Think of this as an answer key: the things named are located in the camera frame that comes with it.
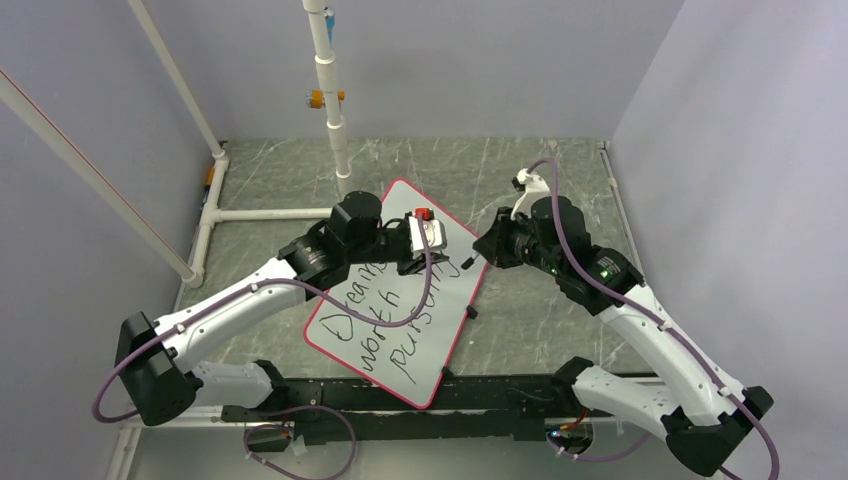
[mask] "red whiteboard border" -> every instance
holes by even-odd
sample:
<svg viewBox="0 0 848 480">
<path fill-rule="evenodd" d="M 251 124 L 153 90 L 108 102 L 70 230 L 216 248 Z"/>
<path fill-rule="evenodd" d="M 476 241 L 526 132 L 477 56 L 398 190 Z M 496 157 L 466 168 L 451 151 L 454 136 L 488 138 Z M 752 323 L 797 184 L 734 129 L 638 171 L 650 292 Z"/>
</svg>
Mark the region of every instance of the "red whiteboard border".
<svg viewBox="0 0 848 480">
<path fill-rule="evenodd" d="M 410 183 L 410 182 L 409 182 L 408 180 L 406 180 L 405 178 L 396 178 L 396 179 L 392 180 L 392 183 L 389 185 L 389 188 L 387 188 L 387 189 L 386 189 L 386 192 L 385 192 L 385 193 L 383 193 L 383 198 L 381 198 L 381 199 L 380 199 L 381 201 L 386 199 L 386 196 L 388 196 L 389 192 L 392 190 L 392 188 L 393 188 L 393 187 L 395 186 L 395 184 L 396 184 L 396 183 L 398 183 L 398 182 L 400 182 L 400 183 L 405 183 L 407 186 L 409 186 L 410 188 L 412 188 L 413 190 L 415 190 L 416 192 L 418 192 L 418 194 L 420 194 L 422 197 L 426 198 L 426 199 L 427 199 L 430 203 L 432 203 L 433 205 L 436 205 L 437 207 L 439 207 L 439 209 L 441 209 L 441 210 L 442 210 L 442 212 L 444 212 L 445 214 L 447 214 L 447 216 L 449 216 L 450 218 L 452 218 L 452 219 L 453 219 L 456 223 L 458 223 L 458 224 L 459 224 L 459 225 L 461 225 L 463 228 L 465 228 L 466 230 L 468 230 L 468 233 L 470 233 L 471 235 L 473 235 L 475 238 L 480 238 L 480 237 L 478 237 L 478 236 L 477 236 L 477 234 L 476 234 L 476 233 L 474 233 L 473 231 L 471 231 L 471 229 L 470 229 L 470 228 L 468 228 L 468 225 L 466 225 L 466 224 L 465 224 L 465 222 L 462 222 L 462 221 L 460 221 L 459 219 L 457 219 L 455 216 L 451 215 L 451 214 L 450 214 L 447 210 L 445 210 L 444 208 L 442 208 L 442 206 L 441 206 L 441 205 L 439 205 L 438 203 L 436 203 L 436 202 L 435 202 L 432 198 L 428 197 L 428 196 L 427 196 L 427 194 L 425 194 L 424 192 L 422 192 L 421 190 L 419 190 L 418 188 L 416 188 L 416 187 L 415 187 L 415 185 L 413 185 L 412 183 Z M 488 269 L 488 268 L 489 268 L 489 264 L 488 264 L 488 263 L 486 263 L 485 265 L 483 265 L 483 269 L 482 269 L 482 270 L 480 270 L 480 278 L 478 278 L 478 279 L 477 279 L 477 285 L 474 287 L 474 291 L 473 291 L 473 292 L 471 292 L 471 298 L 468 300 L 468 304 L 469 304 L 469 305 L 471 305 L 471 304 L 474 302 L 474 299 L 475 299 L 475 298 L 477 298 L 477 292 L 480 290 L 480 285 L 483 283 L 483 277 L 485 276 L 485 274 L 486 274 L 486 269 Z M 311 325 L 311 324 L 312 324 L 312 320 L 315 318 L 315 315 L 318 313 L 318 309 L 319 309 L 319 308 L 321 308 L 321 305 L 323 305 L 323 304 L 324 304 L 324 299 L 322 298 L 322 299 L 321 299 L 321 301 L 319 301 L 319 302 L 318 302 L 318 305 L 316 305 L 316 306 L 315 306 L 315 310 L 312 310 L 312 315 L 310 315 L 310 316 L 309 316 L 309 320 L 307 320 L 306 325 L 304 325 L 304 327 L 303 327 L 303 340 L 304 340 L 307 344 L 309 344 L 312 348 L 314 348 L 314 349 L 316 349 L 316 350 L 320 351 L 320 352 L 321 352 L 321 353 L 323 353 L 324 355 L 327 355 L 328 357 L 332 358 L 333 360 L 335 360 L 335 361 L 339 362 L 340 364 L 344 365 L 344 366 L 345 366 L 345 367 L 347 367 L 348 369 L 350 369 L 350 370 L 352 370 L 352 371 L 356 372 L 358 375 L 360 375 L 360 376 L 364 377 L 365 379 L 367 379 L 367 380 L 368 380 L 368 381 L 370 381 L 371 383 L 374 383 L 374 384 L 376 384 L 376 385 L 379 385 L 379 386 L 380 386 L 383 390 L 386 390 L 387 392 L 391 393 L 392 395 L 394 395 L 394 396 L 398 397 L 399 399 L 403 400 L 404 402 L 406 402 L 406 403 L 408 403 L 408 404 L 412 405 L 413 407 L 415 407 L 415 408 L 417 408 L 417 409 L 419 409 L 419 410 L 424 410 L 424 409 L 426 409 L 427 407 L 429 407 L 429 406 L 430 406 L 430 404 L 432 404 L 432 403 L 433 403 L 433 398 L 436 396 L 436 391 L 439 389 L 438 384 L 439 384 L 439 382 L 441 382 L 441 381 L 442 381 L 442 376 L 443 376 L 443 374 L 441 374 L 441 373 L 439 374 L 439 379 L 436 381 L 436 388 L 434 388 L 434 389 L 433 389 L 433 393 L 430 395 L 430 399 L 429 399 L 429 400 L 427 400 L 427 403 L 426 403 L 426 404 L 424 404 L 424 405 L 418 405 L 418 404 L 416 404 L 416 403 L 412 402 L 410 399 L 408 399 L 408 398 L 404 397 L 403 395 L 399 394 L 398 392 L 396 392 L 396 391 L 392 390 L 391 388 L 389 388 L 389 387 L 387 387 L 387 386 L 383 385 L 382 383 L 378 382 L 377 380 L 375 380 L 375 379 L 371 378 L 371 377 L 370 377 L 370 376 L 368 376 L 365 372 L 363 372 L 363 371 L 361 371 L 361 370 L 357 369 L 357 368 L 356 368 L 356 367 L 354 367 L 353 365 L 351 365 L 351 364 L 349 364 L 349 363 L 347 363 L 347 362 L 345 362 L 345 361 L 341 360 L 340 358 L 336 357 L 335 355 L 331 354 L 330 352 L 328 352 L 328 351 L 324 350 L 323 348 L 321 348 L 321 347 L 319 347 L 318 345 L 316 345 L 316 344 L 312 343 L 311 341 L 309 341 L 309 337 L 307 336 L 306 331 L 307 331 L 307 329 L 309 328 L 309 325 Z M 453 344 L 451 345 L 451 348 L 450 348 L 450 350 L 448 351 L 448 357 L 445 359 L 445 361 L 446 361 L 446 362 L 449 362 L 449 361 L 450 361 L 450 359 L 451 359 L 451 357 L 453 356 L 453 351 L 454 351 L 454 349 L 456 349 L 456 344 L 457 344 L 457 342 L 459 341 L 459 335 L 462 333 L 462 329 L 463 329 L 463 328 L 465 328 L 465 321 L 466 321 L 467 319 L 468 319 L 468 313 L 466 312 L 465 316 L 464 316 L 464 317 L 462 317 L 462 321 L 459 323 L 459 328 L 458 328 L 458 329 L 457 329 L 457 331 L 456 331 L 456 337 L 454 337 L 454 339 L 453 339 Z"/>
</svg>

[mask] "white wall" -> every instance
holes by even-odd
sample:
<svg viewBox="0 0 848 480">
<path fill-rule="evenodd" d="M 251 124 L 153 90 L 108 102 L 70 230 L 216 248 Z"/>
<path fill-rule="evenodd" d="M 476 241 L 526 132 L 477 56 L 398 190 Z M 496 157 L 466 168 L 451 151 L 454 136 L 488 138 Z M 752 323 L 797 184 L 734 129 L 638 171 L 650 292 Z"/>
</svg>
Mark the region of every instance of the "white wall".
<svg viewBox="0 0 848 480">
<path fill-rule="evenodd" d="M 0 66 L 187 255 L 211 158 L 126 4 L 3 2 Z M 179 277 L 2 104 L 0 171 L 0 476 L 103 478 L 117 429 L 89 405 L 120 322 Z"/>
<path fill-rule="evenodd" d="M 683 0 L 329 3 L 352 136 L 610 138 Z M 326 135 L 300 1 L 147 4 L 216 133 Z"/>
<path fill-rule="evenodd" d="M 687 0 L 613 139 L 669 310 L 775 407 L 781 478 L 848 478 L 848 4 Z M 730 462 L 766 478 L 751 435 Z"/>
</svg>

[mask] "whiteboard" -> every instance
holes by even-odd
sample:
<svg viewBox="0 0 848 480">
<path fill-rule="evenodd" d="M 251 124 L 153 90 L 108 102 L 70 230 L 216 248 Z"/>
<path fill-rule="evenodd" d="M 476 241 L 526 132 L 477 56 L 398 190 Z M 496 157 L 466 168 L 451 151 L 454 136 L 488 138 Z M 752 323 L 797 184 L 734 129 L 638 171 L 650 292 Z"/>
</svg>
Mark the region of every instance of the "whiteboard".
<svg viewBox="0 0 848 480">
<path fill-rule="evenodd" d="M 433 401 L 459 332 L 483 279 L 486 262 L 468 270 L 459 265 L 477 237 L 409 182 L 397 179 L 383 197 L 383 221 L 403 218 L 429 207 L 445 225 L 450 257 L 433 267 L 432 287 L 424 310 L 396 328 L 369 325 L 323 300 L 312 313 L 303 337 L 309 345 L 383 387 L 416 408 Z M 424 272 L 400 276 L 395 264 L 353 265 L 348 280 L 330 289 L 333 297 L 371 318 L 403 320 L 421 300 Z"/>
</svg>

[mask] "marble tabletop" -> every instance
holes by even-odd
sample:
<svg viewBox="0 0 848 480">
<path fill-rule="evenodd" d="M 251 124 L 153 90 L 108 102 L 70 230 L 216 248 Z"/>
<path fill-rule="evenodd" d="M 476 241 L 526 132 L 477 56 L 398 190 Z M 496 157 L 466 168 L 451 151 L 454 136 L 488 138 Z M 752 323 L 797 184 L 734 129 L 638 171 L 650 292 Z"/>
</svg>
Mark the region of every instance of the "marble tabletop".
<svg viewBox="0 0 848 480">
<path fill-rule="evenodd" d="M 497 207 L 517 199 L 510 180 L 532 160 L 557 160 L 562 194 L 583 210 L 594 243 L 631 256 L 621 214 L 594 139 L 388 138 L 349 139 L 358 189 L 381 196 L 406 178 L 478 234 Z M 326 139 L 247 140 L 227 145 L 231 166 L 221 192 L 225 210 L 330 207 L 338 191 Z M 549 171 L 540 168 L 543 176 Z M 314 221 L 218 224 L 212 233 L 204 284 L 186 288 L 181 308 L 217 293 L 262 265 Z M 288 377 L 356 374 L 303 340 L 318 301 L 267 318 L 222 345 L 208 360 L 271 360 Z M 645 361 L 610 328 L 559 292 L 532 268 L 489 269 L 450 361 L 456 374 L 552 373 L 582 356 L 614 373 L 650 372 Z"/>
</svg>

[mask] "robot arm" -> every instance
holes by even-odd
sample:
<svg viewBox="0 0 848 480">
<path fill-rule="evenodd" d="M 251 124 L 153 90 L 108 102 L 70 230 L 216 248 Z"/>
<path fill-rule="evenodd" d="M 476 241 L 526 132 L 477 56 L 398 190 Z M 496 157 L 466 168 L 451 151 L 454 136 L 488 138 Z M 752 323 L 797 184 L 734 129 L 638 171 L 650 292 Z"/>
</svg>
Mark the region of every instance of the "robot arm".
<svg viewBox="0 0 848 480">
<path fill-rule="evenodd" d="M 222 292 L 154 321 L 140 312 L 125 320 L 116 364 L 151 339 L 176 331 L 120 373 L 142 421 L 159 425 L 190 406 L 286 407 L 282 376 L 270 362 L 237 366 L 202 360 L 269 315 L 344 282 L 352 264 L 396 263 L 401 275 L 417 273 L 426 263 L 424 242 L 434 263 L 447 259 L 438 253 L 447 246 L 444 226 L 432 211 L 419 209 L 414 216 L 391 221 L 395 225 L 383 225 L 381 210 L 374 195 L 352 192 L 329 219 Z"/>
<path fill-rule="evenodd" d="M 753 428 L 729 397 L 743 399 L 760 419 L 773 404 L 771 396 L 762 387 L 745 388 L 694 346 L 660 305 L 642 274 L 620 252 L 592 245 L 583 213 L 566 197 L 558 196 L 559 221 L 579 266 L 596 282 L 642 305 L 663 323 L 658 326 L 645 313 L 588 284 L 560 246 L 554 200 L 545 181 L 525 169 L 513 179 L 513 185 L 522 197 L 515 207 L 498 209 L 492 227 L 474 243 L 474 250 L 496 267 L 530 265 L 552 276 L 569 299 L 618 332 L 665 383 L 662 388 L 649 388 L 576 357 L 553 375 L 555 389 L 574 406 L 605 411 L 664 439 L 684 465 L 696 473 L 713 475 Z M 721 391 L 681 338 L 700 354 L 711 373 L 715 372 L 724 385 Z"/>
</svg>

